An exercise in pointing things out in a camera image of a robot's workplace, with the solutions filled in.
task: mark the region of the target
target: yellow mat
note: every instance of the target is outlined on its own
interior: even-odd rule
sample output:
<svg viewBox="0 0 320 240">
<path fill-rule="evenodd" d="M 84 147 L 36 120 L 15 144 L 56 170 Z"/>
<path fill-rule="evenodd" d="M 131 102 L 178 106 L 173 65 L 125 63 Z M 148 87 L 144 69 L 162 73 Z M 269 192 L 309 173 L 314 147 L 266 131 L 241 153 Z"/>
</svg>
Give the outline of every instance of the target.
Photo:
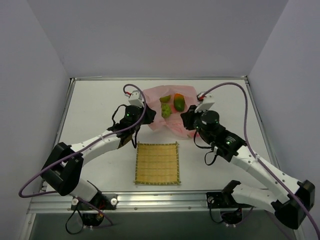
<svg viewBox="0 0 320 240">
<path fill-rule="evenodd" d="M 180 184 L 178 143 L 149 144 L 138 142 L 135 184 Z"/>
</svg>

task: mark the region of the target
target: metal frame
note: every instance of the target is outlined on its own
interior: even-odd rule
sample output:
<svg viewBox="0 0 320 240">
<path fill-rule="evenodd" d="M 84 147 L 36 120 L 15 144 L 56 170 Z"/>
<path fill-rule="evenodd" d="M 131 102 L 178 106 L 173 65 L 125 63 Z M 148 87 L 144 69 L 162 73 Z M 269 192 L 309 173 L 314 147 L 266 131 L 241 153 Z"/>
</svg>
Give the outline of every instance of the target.
<svg viewBox="0 0 320 240">
<path fill-rule="evenodd" d="M 70 86 L 66 96 L 66 103 L 64 106 L 61 121 L 58 127 L 54 144 L 57 144 L 60 140 L 64 123 L 67 117 L 68 109 L 72 99 L 73 91 L 77 81 L 135 81 L 135 80 L 245 80 L 249 97 L 251 99 L 254 113 L 258 120 L 258 124 L 262 133 L 262 137 L 270 157 L 270 161 L 273 165 L 279 168 L 279 163 L 271 147 L 270 141 L 266 134 L 263 122 L 260 118 L 259 111 L 255 104 L 250 84 L 247 76 L 240 77 L 80 77 L 72 78 Z M 186 212 L 186 211 L 207 211 L 207 192 L 220 192 L 217 190 L 207 191 L 157 191 L 157 192 L 105 192 L 106 194 L 117 194 L 118 204 L 116 212 L 130 213 L 130 212 Z M 27 213 L 27 219 L 25 221 L 21 240 L 29 239 L 31 229 L 33 226 L 33 220 L 36 214 L 46 213 L 68 213 L 71 211 L 71 196 L 60 196 L 58 194 L 42 195 L 32 198 Z M 297 240 L 304 240 L 305 236 L 300 227 L 294 231 Z"/>
</svg>

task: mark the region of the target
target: gray floor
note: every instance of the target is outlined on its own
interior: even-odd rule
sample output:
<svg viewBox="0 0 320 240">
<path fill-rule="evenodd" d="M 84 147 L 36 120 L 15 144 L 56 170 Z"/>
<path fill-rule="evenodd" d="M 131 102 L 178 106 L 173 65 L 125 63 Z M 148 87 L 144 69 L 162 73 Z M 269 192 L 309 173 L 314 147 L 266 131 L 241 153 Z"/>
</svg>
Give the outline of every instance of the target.
<svg viewBox="0 0 320 240">
<path fill-rule="evenodd" d="M 264 211 L 255 210 L 248 221 L 236 228 L 215 224 L 209 212 L 166 213 L 110 213 L 115 225 L 69 235 L 65 223 L 70 214 L 38 214 L 30 240 L 87 240 L 87 239 L 152 239 L 152 240 L 286 240 Z M 70 230 L 79 229 L 77 217 L 70 222 Z M 293 231 L 286 229 L 292 239 Z"/>
</svg>

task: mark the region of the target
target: pink bag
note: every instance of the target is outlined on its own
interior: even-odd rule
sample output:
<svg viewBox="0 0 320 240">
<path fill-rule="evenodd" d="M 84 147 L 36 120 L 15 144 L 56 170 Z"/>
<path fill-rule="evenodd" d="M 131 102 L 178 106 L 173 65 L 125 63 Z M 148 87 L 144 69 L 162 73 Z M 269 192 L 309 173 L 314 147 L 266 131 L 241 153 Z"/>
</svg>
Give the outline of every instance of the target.
<svg viewBox="0 0 320 240">
<path fill-rule="evenodd" d="M 156 111 L 153 123 L 149 124 L 152 130 L 167 126 L 174 134 L 183 138 L 193 138 L 195 131 L 186 130 L 180 117 L 181 112 L 178 112 L 174 107 L 174 95 L 181 94 L 184 97 L 185 106 L 184 113 L 188 111 L 191 105 L 197 105 L 197 92 L 193 86 L 178 86 L 178 85 L 166 85 L 156 86 L 143 91 L 146 103 L 148 106 Z M 161 116 L 161 102 L 160 98 L 171 95 L 170 101 L 166 102 L 169 104 L 172 114 L 163 118 Z"/>
</svg>

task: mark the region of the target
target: white table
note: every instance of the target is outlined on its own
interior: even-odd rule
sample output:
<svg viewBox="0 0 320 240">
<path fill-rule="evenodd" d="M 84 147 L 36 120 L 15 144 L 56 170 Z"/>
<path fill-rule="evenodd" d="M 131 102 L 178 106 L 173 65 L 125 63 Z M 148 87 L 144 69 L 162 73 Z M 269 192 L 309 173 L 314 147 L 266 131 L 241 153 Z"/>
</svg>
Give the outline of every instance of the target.
<svg viewBox="0 0 320 240">
<path fill-rule="evenodd" d="M 125 84 L 132 83 L 142 90 L 159 85 L 188 85 L 197 92 L 224 82 L 235 82 L 243 86 L 247 94 L 244 80 L 79 80 L 76 81 L 70 105 L 66 114 L 60 142 L 75 144 L 99 135 L 112 125 L 111 116 L 117 106 L 128 104 L 123 95 Z M 243 93 L 236 86 L 222 86 L 213 91 L 215 104 L 212 109 L 220 114 L 220 123 L 229 131 L 244 137 Z M 266 145 L 260 130 L 251 99 L 248 95 L 248 138 L 251 146 L 263 158 L 270 161 Z M 116 120 L 124 116 L 122 108 Z M 238 180 L 248 186 L 265 188 L 242 169 L 218 157 L 212 166 L 204 163 L 205 149 L 197 148 L 191 139 L 175 136 L 166 127 L 152 131 L 142 126 L 138 134 L 141 143 L 179 143 L 180 185 L 136 185 L 135 164 L 136 150 L 129 143 L 123 148 L 107 152 L 86 164 L 81 177 L 95 184 L 103 192 L 157 192 L 157 191 L 195 191 L 221 190 L 231 180 Z M 205 143 L 197 138 L 198 144 Z"/>
</svg>

